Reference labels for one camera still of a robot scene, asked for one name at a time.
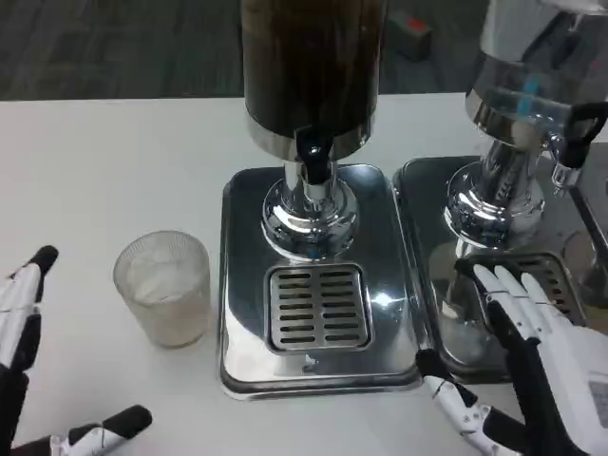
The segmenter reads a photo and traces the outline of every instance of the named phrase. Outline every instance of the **metal grate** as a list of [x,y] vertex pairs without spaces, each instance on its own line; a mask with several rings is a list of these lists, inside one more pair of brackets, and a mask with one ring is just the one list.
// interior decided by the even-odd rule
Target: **metal grate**
[[277,350],[354,349],[370,340],[355,265],[276,269],[269,291],[269,336]]
[[513,256],[522,271],[534,276],[553,305],[576,325],[584,325],[580,304],[561,262],[548,254]]

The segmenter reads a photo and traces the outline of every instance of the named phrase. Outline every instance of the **chrome dispenser base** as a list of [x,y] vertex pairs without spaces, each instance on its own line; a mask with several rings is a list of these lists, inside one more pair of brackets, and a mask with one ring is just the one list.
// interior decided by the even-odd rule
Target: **chrome dispenser base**
[[304,208],[302,200],[306,196],[301,189],[291,191],[285,180],[270,189],[264,200],[262,227],[268,241],[282,255],[322,259],[351,246],[359,222],[357,201],[346,183],[334,180],[331,198],[313,214]]
[[[499,254],[476,248],[457,237],[445,220],[448,183],[479,157],[421,159],[409,162],[395,176],[395,189],[410,271],[420,277],[420,293],[427,302],[430,333],[449,368],[467,381],[494,382],[506,378],[504,352],[483,319],[484,304],[472,283],[456,275],[459,257]],[[510,250],[513,261],[548,274],[565,309],[577,324],[584,323],[576,284],[569,283],[568,243],[579,234],[589,242],[579,213],[570,199],[555,198],[550,180],[552,162],[539,161],[539,185],[545,206],[536,234],[524,246]]]
[[371,166],[340,167],[358,227],[338,256],[303,261],[264,236],[261,210],[282,168],[249,169],[224,190],[219,374],[239,399],[402,389],[417,378],[399,221]]
[[531,180],[508,208],[488,204],[474,188],[474,176],[481,162],[469,163],[456,171],[447,187],[445,219],[449,228],[464,241],[478,246],[515,248],[536,234],[542,217],[544,197],[536,180]]

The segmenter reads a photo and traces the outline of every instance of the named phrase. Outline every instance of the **stainless steel drip tray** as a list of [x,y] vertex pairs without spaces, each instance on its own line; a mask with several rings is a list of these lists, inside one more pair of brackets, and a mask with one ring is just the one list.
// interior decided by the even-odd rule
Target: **stainless steel drip tray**
[[277,268],[268,282],[266,334],[275,351],[363,349],[370,342],[356,265]]
[[239,399],[402,389],[417,379],[410,281],[389,182],[371,166],[338,178],[359,206],[340,256],[297,261],[261,228],[282,168],[250,169],[226,186],[220,264],[219,375]]
[[[458,239],[444,220],[447,183],[478,157],[445,157],[409,162],[395,176],[399,213],[408,249],[409,267],[419,272],[419,290],[426,301],[427,323],[434,345],[450,370],[470,382],[506,379],[504,352],[488,330],[483,297],[472,282],[454,270],[459,257],[490,256]],[[537,173],[545,198],[541,226],[534,239],[501,257],[538,278],[556,307],[584,324],[580,288],[571,283],[572,261],[567,246],[586,229],[569,197],[555,198],[551,162],[541,159]]]

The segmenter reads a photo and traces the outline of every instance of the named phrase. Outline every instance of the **black tap handle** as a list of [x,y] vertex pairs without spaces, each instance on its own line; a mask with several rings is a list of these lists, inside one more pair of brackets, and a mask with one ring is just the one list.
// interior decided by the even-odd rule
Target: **black tap handle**
[[310,125],[295,131],[297,156],[304,163],[306,180],[311,185],[318,185],[332,176],[330,152],[333,147],[333,136],[324,128]]
[[[563,150],[556,151],[558,162],[573,169],[581,169],[589,153],[589,145],[608,120],[608,103],[588,103],[572,106],[564,128],[566,141]],[[593,122],[583,136],[577,131],[581,122]]]

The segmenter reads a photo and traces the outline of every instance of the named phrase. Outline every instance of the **coffee dispenser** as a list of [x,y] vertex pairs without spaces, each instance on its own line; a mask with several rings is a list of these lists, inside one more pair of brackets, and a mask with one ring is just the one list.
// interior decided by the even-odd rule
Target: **coffee dispenser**
[[251,136],[284,167],[225,188],[222,383],[238,398],[402,388],[416,347],[392,189],[337,163],[371,134],[387,1],[241,5]]
[[512,262],[540,277],[570,319],[585,322],[589,303],[570,280],[580,266],[571,240],[590,239],[570,190],[608,116],[605,7],[490,0],[465,96],[468,116],[487,135],[482,156],[412,161],[395,177],[430,343],[463,378],[503,379],[504,354],[485,296],[454,269],[458,258]]

